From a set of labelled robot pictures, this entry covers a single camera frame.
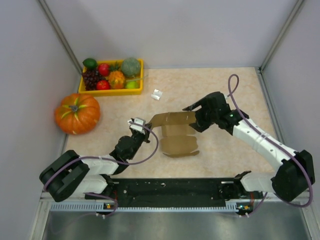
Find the brown cardboard box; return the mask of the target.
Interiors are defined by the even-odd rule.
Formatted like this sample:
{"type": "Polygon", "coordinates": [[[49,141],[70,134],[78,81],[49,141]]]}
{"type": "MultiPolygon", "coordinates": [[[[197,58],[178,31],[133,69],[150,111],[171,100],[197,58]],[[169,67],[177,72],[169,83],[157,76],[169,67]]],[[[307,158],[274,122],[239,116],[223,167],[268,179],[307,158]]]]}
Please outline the brown cardboard box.
{"type": "Polygon", "coordinates": [[[150,120],[151,128],[161,128],[160,151],[169,158],[196,156],[200,153],[196,131],[190,124],[196,122],[192,111],[164,112],[150,120]]]}

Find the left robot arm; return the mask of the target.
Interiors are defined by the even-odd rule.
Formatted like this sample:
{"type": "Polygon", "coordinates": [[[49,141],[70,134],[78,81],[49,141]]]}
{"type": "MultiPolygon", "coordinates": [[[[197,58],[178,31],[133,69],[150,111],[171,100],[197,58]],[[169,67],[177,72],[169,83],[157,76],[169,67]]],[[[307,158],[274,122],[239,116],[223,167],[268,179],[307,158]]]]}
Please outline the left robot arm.
{"type": "Polygon", "coordinates": [[[103,156],[81,156],[68,150],[39,175],[45,192],[55,202],[70,197],[85,199],[112,199],[116,197],[112,176],[131,165],[142,143],[149,143],[152,123],[134,118],[129,120],[131,135],[122,136],[114,150],[103,156]]]}

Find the small white plastic bag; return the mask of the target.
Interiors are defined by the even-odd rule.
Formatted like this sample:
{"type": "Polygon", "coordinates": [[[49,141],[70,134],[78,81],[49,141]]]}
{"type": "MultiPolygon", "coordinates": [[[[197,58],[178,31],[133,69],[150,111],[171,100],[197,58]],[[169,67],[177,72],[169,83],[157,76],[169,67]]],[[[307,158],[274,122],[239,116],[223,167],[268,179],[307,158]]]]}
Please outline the small white plastic bag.
{"type": "Polygon", "coordinates": [[[162,95],[163,95],[162,91],[155,89],[150,96],[152,99],[159,101],[162,95]]]}

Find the light green apple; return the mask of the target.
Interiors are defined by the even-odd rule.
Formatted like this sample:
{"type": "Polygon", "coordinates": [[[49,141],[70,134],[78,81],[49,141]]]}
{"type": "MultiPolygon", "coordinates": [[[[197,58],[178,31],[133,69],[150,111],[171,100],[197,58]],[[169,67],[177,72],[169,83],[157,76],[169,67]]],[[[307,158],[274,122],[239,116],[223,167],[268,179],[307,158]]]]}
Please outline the light green apple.
{"type": "Polygon", "coordinates": [[[125,84],[125,89],[138,89],[139,83],[137,81],[127,81],[125,84]]]}

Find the small orange pineapple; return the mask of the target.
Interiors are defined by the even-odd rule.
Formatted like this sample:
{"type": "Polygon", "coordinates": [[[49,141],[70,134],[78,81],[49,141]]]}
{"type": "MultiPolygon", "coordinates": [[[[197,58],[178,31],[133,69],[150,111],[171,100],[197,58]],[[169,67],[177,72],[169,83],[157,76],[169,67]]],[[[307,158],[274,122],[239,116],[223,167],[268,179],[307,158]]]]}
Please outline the small orange pineapple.
{"type": "Polygon", "coordinates": [[[120,90],[125,87],[126,78],[117,62],[109,67],[108,83],[113,90],[120,90]]]}

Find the red apple front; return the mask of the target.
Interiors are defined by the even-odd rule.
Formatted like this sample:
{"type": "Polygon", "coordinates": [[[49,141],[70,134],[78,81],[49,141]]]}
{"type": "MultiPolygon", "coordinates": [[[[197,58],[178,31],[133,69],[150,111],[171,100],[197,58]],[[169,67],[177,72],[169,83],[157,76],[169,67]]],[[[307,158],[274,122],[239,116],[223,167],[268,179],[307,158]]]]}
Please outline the red apple front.
{"type": "Polygon", "coordinates": [[[105,91],[110,89],[111,89],[111,86],[107,80],[100,80],[96,84],[96,90],[98,91],[105,91]]]}

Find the red apple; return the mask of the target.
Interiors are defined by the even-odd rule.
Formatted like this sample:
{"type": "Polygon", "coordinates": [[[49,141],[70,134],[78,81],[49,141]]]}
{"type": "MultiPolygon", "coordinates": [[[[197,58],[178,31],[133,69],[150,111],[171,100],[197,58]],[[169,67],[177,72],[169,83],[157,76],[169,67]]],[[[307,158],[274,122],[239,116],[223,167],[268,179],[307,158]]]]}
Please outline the red apple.
{"type": "Polygon", "coordinates": [[[110,89],[111,89],[111,86],[107,80],[100,80],[96,84],[96,90],[98,91],[105,91],[110,89]]]}
{"type": "Polygon", "coordinates": [[[99,64],[98,72],[101,76],[107,77],[110,74],[110,65],[107,63],[99,64]]]}

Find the green round melon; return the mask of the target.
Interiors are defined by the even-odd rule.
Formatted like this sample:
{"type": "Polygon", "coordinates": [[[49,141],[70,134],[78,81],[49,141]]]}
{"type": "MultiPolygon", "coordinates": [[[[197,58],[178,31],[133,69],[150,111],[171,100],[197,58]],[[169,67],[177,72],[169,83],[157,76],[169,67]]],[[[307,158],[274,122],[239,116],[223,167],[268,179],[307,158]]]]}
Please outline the green round melon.
{"type": "Polygon", "coordinates": [[[138,59],[134,57],[126,58],[121,64],[122,73],[128,77],[133,78],[141,71],[141,64],[138,59]]]}

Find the orange plastic pumpkin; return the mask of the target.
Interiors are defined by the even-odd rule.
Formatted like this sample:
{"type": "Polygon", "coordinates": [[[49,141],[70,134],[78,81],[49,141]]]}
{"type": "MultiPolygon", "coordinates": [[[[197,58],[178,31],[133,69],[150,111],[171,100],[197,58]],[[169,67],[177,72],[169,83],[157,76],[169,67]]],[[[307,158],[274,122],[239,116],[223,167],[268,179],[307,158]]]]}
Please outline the orange plastic pumpkin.
{"type": "Polygon", "coordinates": [[[99,102],[86,93],[66,96],[54,110],[55,123],[69,135],[81,135],[92,131],[100,117],[99,102]]]}

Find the red apple back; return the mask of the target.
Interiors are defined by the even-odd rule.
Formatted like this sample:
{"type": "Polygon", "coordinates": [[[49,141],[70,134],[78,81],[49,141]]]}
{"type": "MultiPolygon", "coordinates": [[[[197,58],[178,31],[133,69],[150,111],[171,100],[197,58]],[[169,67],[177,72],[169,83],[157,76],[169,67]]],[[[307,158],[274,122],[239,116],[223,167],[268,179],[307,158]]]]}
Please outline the red apple back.
{"type": "Polygon", "coordinates": [[[101,76],[107,77],[110,74],[110,65],[107,63],[99,64],[98,72],[101,76]]]}

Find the dark purple grapes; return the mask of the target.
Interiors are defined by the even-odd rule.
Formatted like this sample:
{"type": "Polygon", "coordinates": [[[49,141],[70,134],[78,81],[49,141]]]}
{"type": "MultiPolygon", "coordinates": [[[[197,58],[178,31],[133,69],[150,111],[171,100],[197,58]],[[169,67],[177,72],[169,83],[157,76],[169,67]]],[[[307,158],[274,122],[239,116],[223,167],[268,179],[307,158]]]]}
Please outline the dark purple grapes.
{"type": "Polygon", "coordinates": [[[98,82],[105,79],[97,69],[86,70],[82,73],[82,78],[86,91],[95,91],[98,82]]]}

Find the green lime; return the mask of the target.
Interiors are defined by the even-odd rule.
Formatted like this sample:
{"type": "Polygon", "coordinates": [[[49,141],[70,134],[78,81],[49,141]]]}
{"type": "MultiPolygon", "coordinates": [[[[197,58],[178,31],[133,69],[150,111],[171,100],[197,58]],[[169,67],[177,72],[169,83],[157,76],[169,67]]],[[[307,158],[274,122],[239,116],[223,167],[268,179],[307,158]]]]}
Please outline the green lime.
{"type": "Polygon", "coordinates": [[[94,70],[95,68],[98,67],[97,61],[93,58],[86,58],[85,60],[83,60],[82,64],[88,70],[94,70]]]}

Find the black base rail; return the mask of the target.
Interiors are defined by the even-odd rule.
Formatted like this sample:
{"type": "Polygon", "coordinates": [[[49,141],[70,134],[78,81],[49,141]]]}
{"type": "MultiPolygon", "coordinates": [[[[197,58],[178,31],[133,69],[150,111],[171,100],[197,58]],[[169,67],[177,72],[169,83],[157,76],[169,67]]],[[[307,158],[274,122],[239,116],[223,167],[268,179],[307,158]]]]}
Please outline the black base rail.
{"type": "Polygon", "coordinates": [[[101,193],[122,208],[224,207],[229,200],[259,200],[232,178],[114,178],[101,193]]]}

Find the right aluminium frame post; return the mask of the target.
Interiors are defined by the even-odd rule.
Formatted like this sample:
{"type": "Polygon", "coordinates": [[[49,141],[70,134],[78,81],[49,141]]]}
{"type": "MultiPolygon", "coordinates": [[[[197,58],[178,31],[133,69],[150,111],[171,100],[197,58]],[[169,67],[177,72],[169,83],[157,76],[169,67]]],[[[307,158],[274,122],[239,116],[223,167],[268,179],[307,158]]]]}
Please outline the right aluminium frame post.
{"type": "Polygon", "coordinates": [[[281,46],[283,40],[285,39],[286,35],[288,34],[291,26],[298,18],[300,12],[302,11],[303,7],[306,4],[306,0],[296,0],[295,4],[290,11],[288,17],[286,18],[284,24],[282,25],[276,39],[274,40],[272,46],[270,47],[267,55],[265,56],[261,66],[258,68],[260,74],[262,75],[264,71],[267,69],[268,65],[270,64],[271,60],[273,59],[274,55],[278,51],[278,48],[281,46]]]}

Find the aluminium frame post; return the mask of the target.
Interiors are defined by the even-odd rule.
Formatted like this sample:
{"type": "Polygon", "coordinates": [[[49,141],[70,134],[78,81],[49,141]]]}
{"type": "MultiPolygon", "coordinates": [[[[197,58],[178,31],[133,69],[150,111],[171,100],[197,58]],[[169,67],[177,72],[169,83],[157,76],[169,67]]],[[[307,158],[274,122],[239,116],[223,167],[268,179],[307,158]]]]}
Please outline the aluminium frame post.
{"type": "Polygon", "coordinates": [[[56,37],[58,38],[59,42],[61,43],[62,47],[64,48],[67,56],[71,60],[71,63],[77,70],[79,74],[82,73],[82,66],[80,62],[78,61],[76,55],[74,54],[70,44],[68,43],[65,34],[63,33],[61,27],[59,26],[59,23],[57,22],[54,14],[52,13],[48,3],[45,0],[37,0],[36,1],[38,5],[40,6],[41,10],[43,11],[45,17],[49,21],[56,37]]]}
{"type": "Polygon", "coordinates": [[[284,24],[282,25],[276,39],[274,40],[272,46],[270,47],[267,55],[265,56],[261,66],[258,68],[260,74],[262,75],[264,71],[267,69],[268,65],[270,64],[271,60],[273,59],[274,55],[278,51],[278,48],[281,46],[283,40],[285,39],[286,35],[288,34],[291,26],[298,18],[300,12],[302,11],[303,7],[306,4],[306,0],[296,0],[295,4],[290,11],[288,17],[286,18],[284,24]]]}

